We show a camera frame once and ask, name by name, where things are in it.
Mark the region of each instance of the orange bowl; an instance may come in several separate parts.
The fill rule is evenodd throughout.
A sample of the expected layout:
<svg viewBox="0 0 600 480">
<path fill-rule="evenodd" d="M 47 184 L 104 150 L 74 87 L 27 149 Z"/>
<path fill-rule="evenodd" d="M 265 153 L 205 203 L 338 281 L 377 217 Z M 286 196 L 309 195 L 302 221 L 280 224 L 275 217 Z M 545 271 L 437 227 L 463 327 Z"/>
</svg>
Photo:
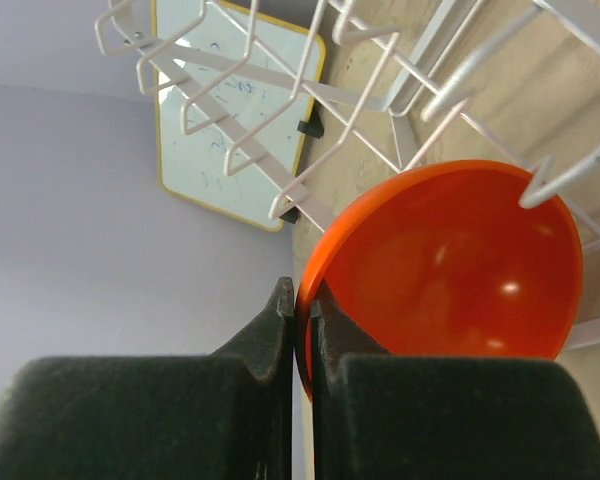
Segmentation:
<svg viewBox="0 0 600 480">
<path fill-rule="evenodd" d="M 582 249 L 559 197 L 518 206 L 530 179 L 489 160 L 436 164 L 347 208 L 298 289 L 296 356 L 309 396 L 309 307 L 323 280 L 393 354 L 554 359 L 577 314 Z"/>
</svg>

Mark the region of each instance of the whiteboard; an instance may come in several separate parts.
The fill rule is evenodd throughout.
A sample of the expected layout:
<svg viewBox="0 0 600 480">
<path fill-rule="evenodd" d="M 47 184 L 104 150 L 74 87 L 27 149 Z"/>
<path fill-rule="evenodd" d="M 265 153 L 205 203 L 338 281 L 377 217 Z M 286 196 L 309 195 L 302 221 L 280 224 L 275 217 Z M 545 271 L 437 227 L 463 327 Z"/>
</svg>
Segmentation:
<svg viewBox="0 0 600 480">
<path fill-rule="evenodd" d="M 197 2 L 191 0 L 156 0 L 156 34 L 161 38 L 172 35 L 197 16 L 197 8 Z M 230 8 L 234 17 L 246 26 L 248 12 L 241 7 Z M 306 40 L 306 30 L 261 15 L 256 35 L 292 68 L 297 68 Z M 244 38 L 245 34 L 231 25 L 215 8 L 209 7 L 205 20 L 178 43 L 239 60 L 243 56 Z M 318 38 L 311 50 L 305 78 L 319 80 L 324 56 L 324 42 Z M 248 63 L 282 72 L 257 46 Z M 179 64 L 202 85 L 210 83 L 219 73 L 192 63 Z M 160 74 L 158 81 L 162 83 L 168 79 Z M 209 95 L 219 101 L 245 128 L 250 129 L 288 100 L 290 91 L 240 75 L 231 75 L 211 90 Z M 193 135 L 184 135 L 180 130 L 183 101 L 184 97 L 176 87 L 158 92 L 158 171 L 164 188 L 175 195 L 265 230 L 277 231 L 282 228 L 281 220 L 271 220 L 268 217 L 271 202 L 279 190 L 255 165 L 231 177 L 225 176 L 223 163 L 231 140 L 215 125 Z M 304 141 L 304 135 L 297 131 L 298 122 L 308 120 L 312 106 L 313 98 L 301 93 L 288 110 L 255 136 L 294 174 Z M 196 108 L 190 111 L 189 120 L 192 124 L 207 119 Z M 244 160 L 242 152 L 238 152 L 234 157 L 234 164 Z"/>
</svg>

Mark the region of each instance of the white wire rack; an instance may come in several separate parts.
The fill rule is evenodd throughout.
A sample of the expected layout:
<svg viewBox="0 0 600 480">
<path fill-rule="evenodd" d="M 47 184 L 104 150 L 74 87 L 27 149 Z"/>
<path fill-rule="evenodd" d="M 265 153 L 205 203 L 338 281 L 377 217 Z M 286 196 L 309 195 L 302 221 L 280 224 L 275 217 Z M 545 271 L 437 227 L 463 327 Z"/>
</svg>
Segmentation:
<svg viewBox="0 0 600 480">
<path fill-rule="evenodd" d="M 471 98 L 471 90 L 463 88 L 465 80 L 502 45 L 519 34 L 528 24 L 541 15 L 552 15 L 557 18 L 569 32 L 582 40 L 592 50 L 600 54 L 600 11 L 586 1 L 573 0 L 534 0 L 530 7 L 505 28 L 476 48 L 450 76 L 442 86 L 436 84 L 431 76 L 435 74 L 447 54 L 458 39 L 466 31 L 471 20 L 479 11 L 485 0 L 441 0 L 429 26 L 422 38 L 407 57 L 396 51 L 401 27 L 395 25 L 370 27 L 354 15 L 358 0 L 318 0 L 313 20 L 309 27 L 300 65 L 292 67 L 257 35 L 257 14 L 259 0 L 251 0 L 251 8 L 247 25 L 243 25 L 235 14 L 218 3 L 218 0 L 199 0 L 198 16 L 185 28 L 167 39 L 158 38 L 138 29 L 132 10 L 134 0 L 109 0 L 110 9 L 96 21 L 96 36 L 100 50 L 105 55 L 119 55 L 136 50 L 140 53 L 137 74 L 140 91 L 147 95 L 155 94 L 167 87 L 180 89 L 186 98 L 181 109 L 181 127 L 184 135 L 190 135 L 215 125 L 220 128 L 232 142 L 224 159 L 226 175 L 239 174 L 244 168 L 253 165 L 258 168 L 279 189 L 272 200 L 269 216 L 278 218 L 291 208 L 297 207 L 321 231 L 325 231 L 334 219 L 333 213 L 317 200 L 305 187 L 304 181 L 326 161 L 332 158 L 350 136 L 359 138 L 371 151 L 396 172 L 404 172 L 418 166 L 432 144 L 446 131 L 454 119 L 461 118 L 480 135 L 491 142 L 506 159 L 515 165 L 528 168 L 534 173 L 532 181 L 520 198 L 523 208 L 533 208 L 548 198 L 560 194 L 570 208 L 573 216 L 590 229 L 597 238 L 583 247 L 585 254 L 600 249 L 600 225 L 594 221 L 580 206 L 564 195 L 564 188 L 589 174 L 600 165 L 600 145 L 584 158 L 576 162 L 566 172 L 553 179 L 548 179 L 553 159 L 548 157 L 535 165 L 511 149 L 498 135 L 487 128 L 477 118 L 467 112 Z M 321 25 L 325 10 L 331 6 L 338 12 L 333 29 L 333 39 L 337 44 L 354 44 L 362 41 L 374 42 L 381 50 L 369 80 L 362 92 L 351 92 L 304 78 L 304 72 L 314 40 Z M 207 9 L 215 8 L 235 28 L 245 35 L 244 54 L 240 60 L 231 60 L 219 55 L 202 52 L 194 48 L 179 45 L 178 40 L 204 21 Z M 115 29 L 122 35 L 126 45 L 111 48 L 105 41 L 105 24 L 113 21 Z M 248 63 L 254 45 L 258 46 L 274 61 L 284 73 L 257 67 Z M 202 87 L 198 81 L 174 60 L 192 62 L 219 72 L 216 80 Z M 384 97 L 371 95 L 378 78 L 387 62 L 393 59 L 401 66 L 401 71 Z M 152 65 L 162 72 L 169 81 L 160 85 L 148 86 L 144 80 L 144 69 Z M 247 130 L 232 118 L 224 107 L 209 92 L 229 75 L 238 72 L 240 75 L 272 85 L 288 88 L 289 98 L 272 115 L 255 127 Z M 438 127 L 422 146 L 414 153 L 414 144 L 410 135 L 410 126 L 406 114 L 426 90 L 433 94 L 432 100 L 425 106 L 421 117 L 429 121 L 437 115 L 444 114 Z M 255 135 L 289 108 L 300 91 L 304 91 L 320 102 L 323 107 L 344 124 L 344 131 L 339 139 L 316 162 L 297 177 L 288 172 L 282 164 L 255 138 Z M 353 106 L 350 116 L 345 116 L 337 104 Z M 195 106 L 207 120 L 193 127 L 188 127 L 188 114 Z M 356 119 L 363 109 L 387 112 L 391 118 L 397 156 L 392 158 L 381 147 L 355 126 Z M 234 156 L 242 151 L 247 160 L 234 163 Z M 576 325 L 569 339 L 568 347 L 589 345 L 600 342 L 600 319 L 586 324 Z"/>
</svg>

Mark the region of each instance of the whiteboard frame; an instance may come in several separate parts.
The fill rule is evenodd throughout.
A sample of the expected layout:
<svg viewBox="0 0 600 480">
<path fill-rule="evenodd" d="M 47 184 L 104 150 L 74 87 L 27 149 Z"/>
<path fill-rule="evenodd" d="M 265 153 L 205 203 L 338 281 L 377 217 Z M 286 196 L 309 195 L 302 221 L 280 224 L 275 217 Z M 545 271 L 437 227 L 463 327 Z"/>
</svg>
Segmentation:
<svg viewBox="0 0 600 480">
<path fill-rule="evenodd" d="M 157 15 L 157 4 L 156 4 L 157 1 L 158 0 L 151 0 L 151 32 L 155 36 L 158 35 L 158 15 Z M 226 0 L 222 0 L 220 3 L 224 7 L 234 10 L 235 12 L 238 12 L 238 13 L 241 13 L 244 15 L 249 15 L 248 8 L 242 7 L 240 5 L 235 5 Z M 308 36 L 308 33 L 309 33 L 308 29 L 306 29 L 304 27 L 300 27 L 293 23 L 289 23 L 285 20 L 280 20 L 279 18 L 272 17 L 265 13 L 258 13 L 257 18 L 259 21 L 264 21 L 264 22 L 285 28 L 287 30 L 291 30 L 293 32 L 300 33 L 304 36 Z M 326 54 L 327 54 L 327 47 L 325 45 L 324 39 L 320 35 L 316 36 L 316 43 L 318 44 L 318 48 L 320 50 L 320 55 L 318 58 L 318 65 L 316 68 L 316 74 L 315 74 L 314 81 L 319 82 L 320 77 L 322 76 L 322 71 L 324 69 L 324 63 L 325 63 Z M 154 69 L 154 82 L 155 82 L 154 84 L 155 85 L 158 85 L 158 83 L 159 83 L 158 76 L 159 76 L 158 70 Z M 158 94 L 159 94 L 159 92 L 156 92 L 156 94 L 154 96 L 154 110 L 155 110 L 155 124 L 156 124 L 157 173 L 158 173 L 158 182 L 160 183 L 160 186 L 162 187 L 162 189 L 170 195 L 176 196 L 178 198 L 186 200 L 187 202 L 194 203 L 196 205 L 207 208 L 216 213 L 220 213 L 222 215 L 225 215 L 225 216 L 232 218 L 234 220 L 237 220 L 239 222 L 246 223 L 248 225 L 259 228 L 261 230 L 265 230 L 265 231 L 271 232 L 271 233 L 279 232 L 280 230 L 282 230 L 282 227 L 284 226 L 284 222 L 282 220 L 278 220 L 278 224 L 275 227 L 267 227 L 260 223 L 254 222 L 250 219 L 241 217 L 240 215 L 235 214 L 233 212 L 229 212 L 227 210 L 216 207 L 209 203 L 203 202 L 201 200 L 197 200 L 195 198 L 187 197 L 186 195 L 183 195 L 179 192 L 171 190 L 169 187 L 167 187 L 165 185 L 164 180 L 163 180 L 163 173 L 162 173 L 162 140 L 161 140 L 162 132 L 161 132 L 161 121 L 160 121 L 160 102 L 158 101 Z M 308 104 L 307 104 L 307 111 L 305 112 L 305 115 L 304 115 L 304 121 L 309 121 L 314 105 L 315 105 L 315 98 L 310 95 Z M 296 151 L 296 155 L 295 155 L 295 158 L 293 161 L 293 166 L 290 170 L 290 173 L 294 176 L 296 175 L 296 173 L 298 171 L 298 167 L 300 164 L 300 158 L 302 156 L 302 150 L 304 148 L 305 139 L 306 139 L 306 135 L 301 134 L 299 143 L 298 143 L 298 148 Z"/>
</svg>

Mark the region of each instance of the bowl rim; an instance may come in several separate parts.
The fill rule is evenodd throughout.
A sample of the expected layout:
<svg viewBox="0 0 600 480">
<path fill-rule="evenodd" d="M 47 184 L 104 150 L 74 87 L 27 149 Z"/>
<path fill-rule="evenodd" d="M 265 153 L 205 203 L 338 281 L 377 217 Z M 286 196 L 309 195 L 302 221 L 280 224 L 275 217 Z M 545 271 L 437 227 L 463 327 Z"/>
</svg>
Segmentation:
<svg viewBox="0 0 600 480">
<path fill-rule="evenodd" d="M 304 390 L 312 399 L 311 376 L 307 363 L 307 329 L 309 326 L 311 303 L 318 291 L 318 287 L 324 278 L 329 264 L 340 250 L 340 247 L 346 242 L 353 231 L 362 224 L 378 207 L 385 202 L 402 193 L 405 189 L 426 181 L 433 180 L 443 175 L 464 172 L 468 170 L 493 171 L 506 173 L 518 178 L 530 181 L 532 173 L 515 165 L 503 163 L 496 160 L 453 160 L 445 163 L 436 163 L 408 170 L 395 175 L 384 182 L 371 188 L 363 195 L 354 200 L 324 232 L 315 249 L 313 250 L 307 267 L 302 275 L 298 292 L 296 296 L 296 363 L 298 372 Z M 544 203 L 551 203 L 556 208 L 560 216 L 565 220 L 568 226 L 570 240 L 572 245 L 577 246 L 576 268 L 580 272 L 578 275 L 578 284 L 576 285 L 578 295 L 577 301 L 572 305 L 570 318 L 575 320 L 580 304 L 582 292 L 582 271 L 583 258 L 580 234 L 569 208 L 562 199 L 555 195 Z M 556 342 L 555 348 L 551 351 L 551 358 L 555 359 L 562 350 L 567 336 L 571 330 L 572 323 L 566 322 L 562 332 Z"/>
</svg>

